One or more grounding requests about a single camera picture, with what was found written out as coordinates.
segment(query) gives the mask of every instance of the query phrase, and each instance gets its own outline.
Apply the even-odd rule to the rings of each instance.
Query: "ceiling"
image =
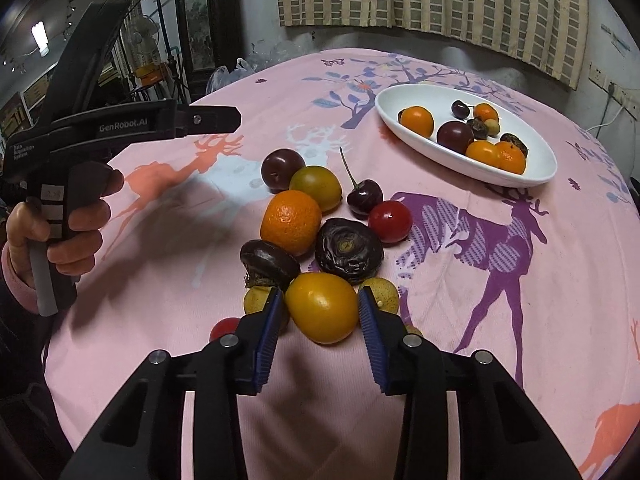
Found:
[[[35,39],[31,33],[31,27],[33,27],[35,23],[40,21],[44,22],[47,38],[50,43],[57,43],[62,40],[60,35],[67,28],[68,22],[73,24],[68,29],[72,32],[74,25],[82,17],[82,14],[90,3],[105,0],[73,0],[72,5],[76,10],[71,13],[71,18],[67,20],[67,15],[70,12],[68,1],[69,0],[33,0],[21,19],[17,20],[17,23],[14,24],[13,30],[4,41],[2,49],[4,58],[0,57],[0,92],[2,87],[6,85],[5,81],[11,78],[9,73],[11,73],[12,70],[12,59],[16,65],[24,63],[25,69],[28,70],[30,63],[34,63],[33,58],[40,56],[37,50],[29,56],[24,56],[24,54],[32,52],[37,48]],[[6,65],[2,64],[3,59],[6,59]]]

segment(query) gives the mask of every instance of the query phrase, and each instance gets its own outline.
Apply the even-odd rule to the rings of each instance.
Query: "ceiling light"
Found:
[[[47,46],[49,40],[47,39],[47,33],[44,30],[44,23],[38,22],[33,25],[33,27],[31,27],[31,33],[38,44],[40,55],[42,57],[46,56],[49,53],[49,47]]]

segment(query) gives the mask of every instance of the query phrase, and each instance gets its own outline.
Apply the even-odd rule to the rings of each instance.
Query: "white oval bowl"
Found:
[[[505,187],[533,187],[553,178],[558,170],[558,162],[545,139],[517,115],[492,102],[489,103],[500,117],[500,134],[498,138],[489,137],[488,140],[497,142],[504,133],[514,134],[522,140],[529,150],[527,167],[523,174],[492,168],[439,145],[438,128],[447,121],[457,121],[451,113],[451,104],[457,100],[470,106],[489,102],[455,88],[432,84],[403,84],[391,86],[380,92],[376,97],[376,110],[402,142],[431,160],[471,178]],[[422,106],[431,112],[435,128],[429,139],[413,133],[398,122],[398,113],[411,106]]]

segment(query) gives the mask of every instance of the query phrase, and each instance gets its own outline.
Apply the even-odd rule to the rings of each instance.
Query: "table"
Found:
[[[412,151],[373,109],[377,92],[405,82],[512,110],[549,142],[558,174],[535,189],[489,189]],[[405,320],[441,349],[490,349],[584,477],[607,468],[640,419],[640,222],[597,140],[495,82],[373,50],[310,54],[199,103],[237,106],[241,128],[131,146],[113,160],[127,183],[110,198],[98,265],[47,362],[73,446],[150,351],[197,351],[219,319],[242,314],[239,248],[258,237],[271,196],[263,158],[296,149],[330,168],[346,194],[343,147],[357,179],[375,179],[414,214],[412,236],[386,250],[379,274],[398,285]],[[344,203],[334,215],[350,218]],[[250,478],[390,479],[402,402],[380,394],[359,331],[321,347],[291,323],[263,393],[239,398]],[[192,476],[191,415],[183,478]]]

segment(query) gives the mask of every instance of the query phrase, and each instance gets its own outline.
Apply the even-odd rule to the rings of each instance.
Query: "silver pivot bolt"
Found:
[[[225,348],[231,348],[232,346],[236,346],[238,344],[238,336],[236,334],[227,334],[223,335],[220,338],[220,344]]]
[[[487,350],[479,350],[476,352],[476,361],[478,361],[481,365],[487,365],[494,360],[494,355]]]
[[[419,335],[407,334],[402,338],[402,342],[409,348],[415,348],[422,344],[422,338]]]
[[[166,352],[164,350],[154,350],[149,354],[149,362],[155,365],[159,365],[166,359]]]

